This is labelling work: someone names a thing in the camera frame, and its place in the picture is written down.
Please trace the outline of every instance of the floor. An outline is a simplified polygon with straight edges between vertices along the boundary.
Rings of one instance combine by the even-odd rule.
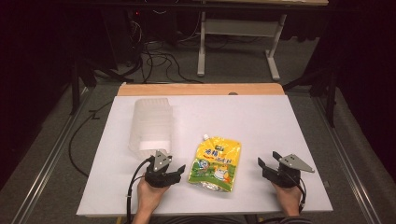
[[[273,82],[262,54],[271,40],[238,36],[208,38],[205,77],[196,76],[197,43],[198,39],[194,38],[178,43],[177,47],[160,42],[149,44],[152,61],[143,54],[143,69],[130,77],[136,83],[142,82],[152,64],[148,83],[183,80],[180,75],[204,83]],[[317,43],[317,40],[301,43],[296,38],[279,42],[275,59],[280,84],[289,83],[303,73]],[[126,69],[121,64],[119,72]],[[70,89],[53,108],[30,150],[0,192],[0,223],[116,223],[115,217],[76,215],[87,178],[72,166],[68,152],[72,152],[75,164],[82,171],[90,171],[110,105],[96,114],[99,119],[85,120],[91,115],[89,110],[110,102],[120,86],[118,81],[97,79],[96,88],[81,87],[82,105],[75,116],[69,115]],[[310,97],[308,89],[296,87],[286,94],[334,211],[303,215],[324,224],[394,223],[395,183],[371,150],[342,93],[336,94],[335,128],[331,128],[323,118],[324,99]],[[280,214],[257,215],[258,218],[275,216]]]

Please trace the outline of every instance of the person's left hand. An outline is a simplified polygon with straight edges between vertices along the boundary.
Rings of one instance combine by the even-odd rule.
[[[170,188],[154,188],[142,177],[137,185],[138,210],[152,213],[161,202],[163,194]]]

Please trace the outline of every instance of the yellow pouch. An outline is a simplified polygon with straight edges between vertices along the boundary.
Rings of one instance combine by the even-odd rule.
[[[222,137],[204,136],[196,151],[189,182],[204,188],[231,192],[241,144]]]

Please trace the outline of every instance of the person's right hand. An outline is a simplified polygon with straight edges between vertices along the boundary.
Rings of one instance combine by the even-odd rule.
[[[272,183],[276,189],[277,200],[282,206],[283,212],[287,217],[295,217],[300,215],[299,206],[302,193],[297,187],[284,189]]]

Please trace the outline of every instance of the plastic container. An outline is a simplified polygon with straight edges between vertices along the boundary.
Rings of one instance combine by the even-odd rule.
[[[139,160],[160,150],[168,155],[172,146],[173,109],[167,98],[140,99],[134,103],[129,149]]]

